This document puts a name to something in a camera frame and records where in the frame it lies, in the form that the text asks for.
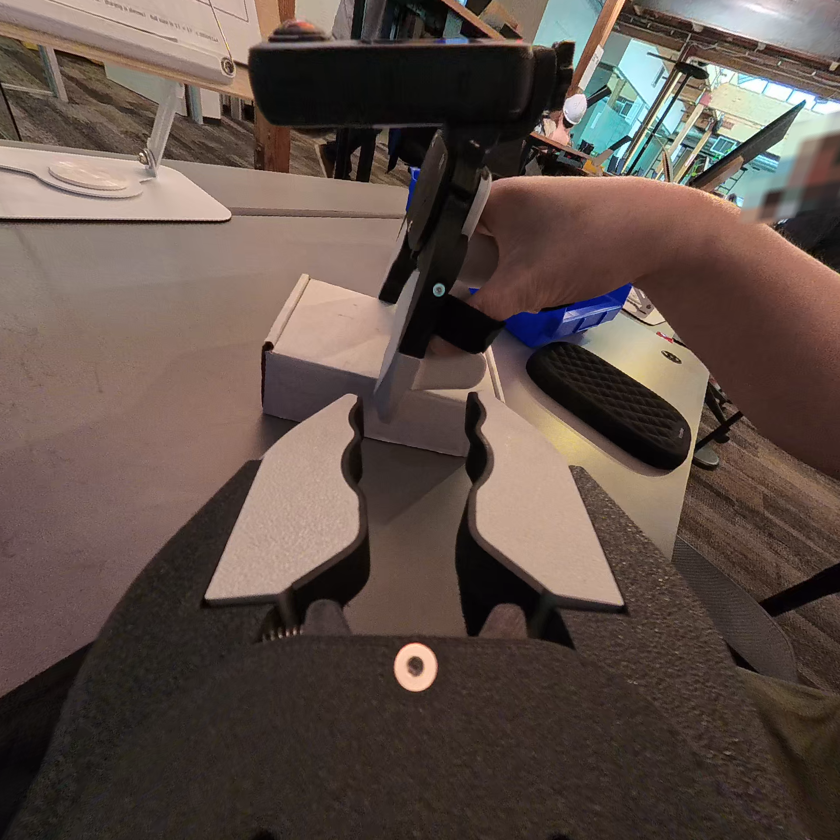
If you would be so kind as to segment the black monitor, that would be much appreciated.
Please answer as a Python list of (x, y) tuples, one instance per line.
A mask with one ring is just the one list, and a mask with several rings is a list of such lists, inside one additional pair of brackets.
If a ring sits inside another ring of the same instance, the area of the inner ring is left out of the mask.
[(686, 185), (708, 193), (713, 192), (730, 176), (738, 173), (743, 166), (781, 142), (804, 107), (804, 102), (796, 104), (721, 158), (710, 169), (689, 179)]

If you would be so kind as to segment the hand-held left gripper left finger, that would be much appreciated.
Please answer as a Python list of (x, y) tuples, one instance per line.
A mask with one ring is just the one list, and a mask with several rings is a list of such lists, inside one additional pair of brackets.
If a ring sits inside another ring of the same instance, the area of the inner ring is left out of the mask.
[(317, 601), (346, 605), (371, 569), (362, 400), (347, 394), (267, 449), (203, 602), (268, 605), (302, 625)]

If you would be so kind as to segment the person's olive clothing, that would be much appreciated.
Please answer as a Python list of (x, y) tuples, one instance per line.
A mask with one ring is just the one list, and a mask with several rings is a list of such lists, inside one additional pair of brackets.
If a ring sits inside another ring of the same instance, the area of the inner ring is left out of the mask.
[(740, 671), (810, 838), (839, 838), (839, 696)]

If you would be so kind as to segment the grey office chair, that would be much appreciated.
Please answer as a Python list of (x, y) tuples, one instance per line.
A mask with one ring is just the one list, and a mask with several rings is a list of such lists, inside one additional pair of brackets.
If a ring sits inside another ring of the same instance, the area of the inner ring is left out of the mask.
[(800, 683), (788, 637), (749, 593), (682, 538), (675, 539), (673, 562), (738, 665), (761, 676)]

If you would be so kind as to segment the white cardboard mailer box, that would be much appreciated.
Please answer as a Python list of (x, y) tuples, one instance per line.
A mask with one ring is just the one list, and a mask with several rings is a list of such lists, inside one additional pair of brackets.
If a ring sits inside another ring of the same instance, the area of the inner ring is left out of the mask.
[(302, 422), (354, 394), (364, 404), (366, 437), (466, 456), (468, 393), (505, 402), (492, 350), (426, 357), (393, 419), (384, 423), (373, 393), (393, 319), (391, 308), (374, 297), (301, 275), (262, 349), (263, 413)]

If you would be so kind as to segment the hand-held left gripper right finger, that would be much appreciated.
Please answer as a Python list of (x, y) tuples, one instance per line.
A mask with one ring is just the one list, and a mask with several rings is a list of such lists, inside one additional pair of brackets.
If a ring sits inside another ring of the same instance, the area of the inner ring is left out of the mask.
[(465, 407), (471, 482), (456, 538), (468, 632), (498, 605), (521, 609), (530, 632), (559, 632), (559, 610), (625, 612), (571, 468), (540, 431), (495, 397)]

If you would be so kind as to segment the wooden post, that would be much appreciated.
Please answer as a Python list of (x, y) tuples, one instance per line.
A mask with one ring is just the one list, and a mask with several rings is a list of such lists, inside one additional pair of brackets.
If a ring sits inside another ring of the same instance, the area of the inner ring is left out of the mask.
[[(255, 1), (259, 31), (267, 40), (275, 29), (296, 17), (295, 1)], [(289, 173), (291, 135), (288, 128), (270, 124), (255, 106), (255, 169)]]

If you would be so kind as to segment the printed instruction sheet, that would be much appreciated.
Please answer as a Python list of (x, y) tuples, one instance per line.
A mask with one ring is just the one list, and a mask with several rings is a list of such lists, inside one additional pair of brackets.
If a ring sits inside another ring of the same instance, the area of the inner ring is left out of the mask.
[(261, 39), (253, 1), (92, 1), (88, 10), (173, 39), (207, 54), (246, 63)]

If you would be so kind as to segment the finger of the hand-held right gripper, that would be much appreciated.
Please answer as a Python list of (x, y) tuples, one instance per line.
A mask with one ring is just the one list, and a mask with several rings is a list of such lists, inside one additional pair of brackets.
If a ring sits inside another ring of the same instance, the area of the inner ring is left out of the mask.
[(447, 130), (436, 131), (411, 194), (402, 225), (402, 239), (383, 280), (379, 300), (397, 303), (404, 286), (434, 230), (440, 204), (449, 183)]
[(374, 387), (375, 411), (386, 424), (394, 419), (406, 394), (464, 391), (480, 384), (488, 371), (486, 353), (459, 351), (455, 355), (432, 353), (428, 358), (417, 358), (399, 351), (410, 316), (410, 305), (420, 285), (420, 271), (414, 270), (395, 305), (391, 338)]

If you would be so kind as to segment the black quilted wrist rest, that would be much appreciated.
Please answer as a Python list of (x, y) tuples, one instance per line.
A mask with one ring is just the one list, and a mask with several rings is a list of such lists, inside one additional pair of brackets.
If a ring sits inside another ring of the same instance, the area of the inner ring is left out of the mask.
[(674, 406), (593, 352), (553, 342), (526, 363), (547, 397), (647, 466), (670, 471), (688, 458), (692, 433)]

